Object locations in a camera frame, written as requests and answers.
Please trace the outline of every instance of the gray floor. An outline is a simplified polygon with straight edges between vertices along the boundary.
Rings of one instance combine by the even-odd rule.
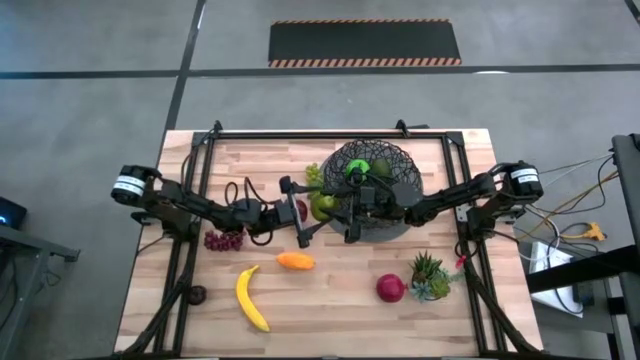
[[[0,0],[0,71],[177,69],[195,0]],[[265,67],[270,21],[449,17],[466,65],[639,63],[640,27],[622,0],[209,1],[192,68]],[[486,127],[498,160],[540,169],[604,153],[639,132],[640,73],[191,79],[178,129]],[[122,164],[157,160],[173,79],[0,81],[0,195],[30,210],[26,230],[82,248],[38,298],[21,359],[108,354],[139,227],[109,191]],[[595,167],[547,189],[553,207]],[[604,250],[631,243],[616,182],[598,221]],[[587,204],[596,204],[590,199]],[[522,226],[533,224],[525,218]],[[552,353],[607,357],[606,340],[539,318]]]

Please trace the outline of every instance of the metal stand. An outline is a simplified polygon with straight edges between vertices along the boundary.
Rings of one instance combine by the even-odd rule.
[[[636,355],[640,354],[640,135],[612,139],[614,163],[629,213],[635,244],[527,275],[536,293],[576,283],[619,276],[624,296],[609,298],[610,315],[627,314]],[[617,332],[609,335],[612,358],[619,358]]]
[[[29,309],[33,304],[33,298],[38,291],[43,275],[47,271],[49,256],[61,256],[65,262],[75,262],[78,260],[80,250],[70,249],[7,226],[0,226],[0,243],[6,245],[0,256],[2,273],[6,270],[10,261],[15,261],[12,258],[16,256],[17,251],[25,250],[29,253],[25,257],[31,257],[31,259],[28,259],[31,265],[29,273],[21,276],[20,280],[16,279],[16,281],[20,282],[20,286],[16,289],[17,302],[10,310],[11,313],[8,315],[9,318],[4,328],[0,329],[0,360],[4,360],[13,359],[20,332],[29,317]]]

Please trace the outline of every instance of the grapes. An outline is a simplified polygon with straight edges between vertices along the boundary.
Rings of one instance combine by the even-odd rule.
[[[221,235],[217,235],[213,231],[207,231],[204,234],[204,247],[211,251],[229,251],[231,249],[240,251],[243,238],[244,231],[226,232]]]
[[[305,168],[305,173],[307,175],[307,186],[324,186],[324,176],[320,172],[317,163],[313,163]],[[318,192],[312,192],[309,194],[309,198],[313,198],[317,195]]]

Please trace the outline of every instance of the yellow banana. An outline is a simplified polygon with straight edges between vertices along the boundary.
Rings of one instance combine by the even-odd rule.
[[[267,321],[262,317],[262,314],[256,309],[255,305],[251,302],[249,298],[249,280],[251,280],[251,275],[253,272],[258,270],[259,266],[256,265],[251,269],[245,270],[240,273],[238,276],[238,281],[236,282],[236,297],[238,298],[238,302],[242,307],[245,315],[251,320],[253,325],[255,325],[258,329],[269,332],[269,325]]]

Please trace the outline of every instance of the wooden table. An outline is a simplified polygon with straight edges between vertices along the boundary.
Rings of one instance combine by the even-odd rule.
[[[461,131],[472,175],[487,171],[496,162],[488,131]],[[192,131],[167,133],[158,166],[165,177],[179,181],[180,165],[189,152],[192,134]],[[390,142],[409,152],[422,173],[425,193],[448,187],[440,142],[423,139]],[[322,163],[344,143],[344,140],[218,140],[207,196],[224,203],[225,185],[229,181],[241,184],[243,178],[249,176],[262,197],[280,198],[278,179],[281,176],[291,175],[295,181],[304,183],[305,167],[313,162]],[[201,164],[196,168],[194,189],[197,189],[200,168]],[[459,162],[456,168],[457,178],[461,179]],[[211,224],[204,222],[202,231],[211,229]],[[500,230],[512,231],[504,225]],[[159,226],[145,228],[140,246],[157,239],[160,233]],[[446,298],[426,304],[418,303],[408,293],[399,303],[387,304],[375,293],[376,280],[383,274],[395,273],[410,279],[409,263],[424,249],[443,259],[443,266],[454,272],[456,241],[453,212],[447,211],[424,227],[412,228],[397,239],[378,244],[346,245],[341,234],[325,227],[304,250],[313,255],[317,263],[315,269],[307,272],[284,269],[275,261],[275,256],[283,251],[299,251],[292,228],[278,230],[273,242],[266,247],[257,247],[248,240],[240,252],[211,252],[201,246],[193,284],[205,286],[208,299],[202,305],[189,307],[182,354],[207,357],[477,355],[464,281],[452,284]],[[500,237],[486,244],[500,305],[527,340],[542,348],[516,244]],[[130,345],[158,309],[170,249],[169,240],[161,241],[137,258],[116,350]],[[238,274],[256,264],[260,269],[251,280],[249,292],[269,322],[270,333],[256,330],[235,298]],[[476,269],[480,272],[479,266],[476,265]],[[489,344],[493,344],[490,317],[482,306]],[[174,322],[175,316],[169,319],[169,329]],[[172,339],[169,330],[166,346],[171,346]]]

